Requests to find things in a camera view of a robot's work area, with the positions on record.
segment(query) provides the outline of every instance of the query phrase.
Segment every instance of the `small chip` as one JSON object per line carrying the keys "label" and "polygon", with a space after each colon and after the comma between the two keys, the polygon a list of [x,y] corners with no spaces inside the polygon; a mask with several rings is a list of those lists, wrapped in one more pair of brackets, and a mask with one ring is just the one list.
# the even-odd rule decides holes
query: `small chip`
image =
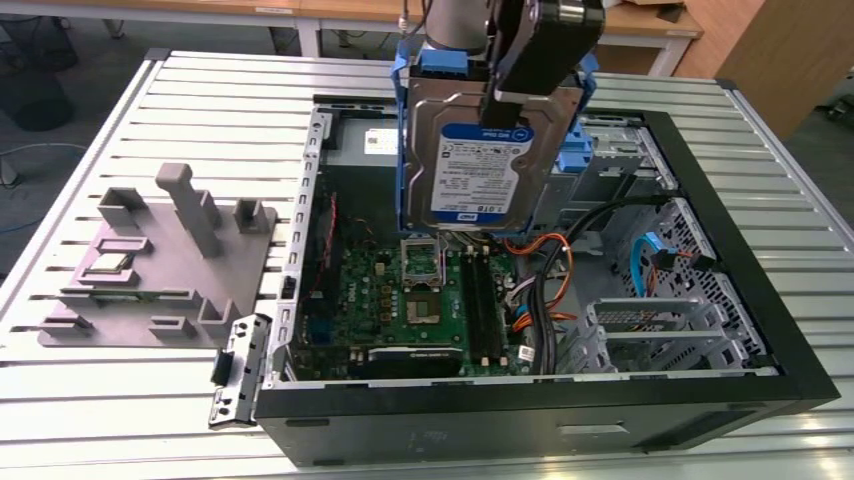
{"label": "small chip", "polygon": [[404,295],[404,300],[408,324],[437,324],[441,321],[440,294],[409,292]]}
{"label": "small chip", "polygon": [[129,263],[129,254],[104,253],[95,259],[85,271],[87,273],[120,273]]}

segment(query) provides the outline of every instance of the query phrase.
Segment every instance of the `green circuit board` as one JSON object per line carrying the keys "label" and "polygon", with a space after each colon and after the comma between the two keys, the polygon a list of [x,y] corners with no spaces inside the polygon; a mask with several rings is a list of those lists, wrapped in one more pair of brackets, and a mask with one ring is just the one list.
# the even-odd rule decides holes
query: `green circuit board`
{"label": "green circuit board", "polygon": [[[308,341],[296,349],[297,376],[305,379],[351,378],[348,362],[356,350],[388,346],[449,347],[463,351],[459,376],[495,376],[515,373],[516,365],[503,356],[488,365],[472,361],[468,355],[468,325],[463,287],[460,252],[445,251],[444,266],[435,262],[429,249],[407,250],[407,272],[433,273],[444,270],[444,285],[429,288],[403,286],[403,261],[399,248],[345,250],[340,269],[336,315],[308,318]],[[512,274],[512,259],[498,252],[489,255],[488,268],[493,276],[496,318],[502,345],[507,348],[499,297],[503,279]]]}

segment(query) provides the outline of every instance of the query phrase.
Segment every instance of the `blue latch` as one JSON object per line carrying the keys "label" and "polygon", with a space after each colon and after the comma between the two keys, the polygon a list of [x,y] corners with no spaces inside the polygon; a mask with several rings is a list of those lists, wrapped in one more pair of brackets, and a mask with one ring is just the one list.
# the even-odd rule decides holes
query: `blue latch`
{"label": "blue latch", "polygon": [[575,122],[572,130],[563,139],[563,145],[560,145],[558,169],[563,173],[580,173],[587,168],[591,159],[592,138],[584,133],[580,122]]}
{"label": "blue latch", "polygon": [[417,65],[423,72],[468,75],[468,54],[461,50],[433,50],[423,48]]}

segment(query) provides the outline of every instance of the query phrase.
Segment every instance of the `red cable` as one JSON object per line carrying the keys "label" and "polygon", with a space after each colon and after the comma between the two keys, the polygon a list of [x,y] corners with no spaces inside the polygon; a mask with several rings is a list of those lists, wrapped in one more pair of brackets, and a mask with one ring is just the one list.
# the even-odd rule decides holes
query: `red cable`
{"label": "red cable", "polygon": [[311,286],[311,290],[301,298],[300,302],[304,302],[311,298],[311,294],[315,293],[317,286],[320,285],[320,277],[323,276],[323,272],[325,270],[325,264],[329,260],[329,255],[332,254],[332,233],[335,233],[335,223],[337,221],[337,203],[335,201],[337,193],[332,193],[332,222],[329,224],[329,234],[325,237],[325,245],[323,247],[323,263],[320,263],[320,268],[317,269],[317,274],[315,275],[315,284]]}

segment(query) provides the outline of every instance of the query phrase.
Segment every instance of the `motherboard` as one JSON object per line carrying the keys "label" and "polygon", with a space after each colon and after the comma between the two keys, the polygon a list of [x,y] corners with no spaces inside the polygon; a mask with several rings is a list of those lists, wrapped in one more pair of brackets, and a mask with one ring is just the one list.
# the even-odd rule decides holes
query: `motherboard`
{"label": "motherboard", "polygon": [[301,317],[299,379],[502,376],[524,368],[508,360],[500,300],[514,270],[500,249],[413,235],[389,248],[345,249],[331,275],[332,314],[309,308]]}

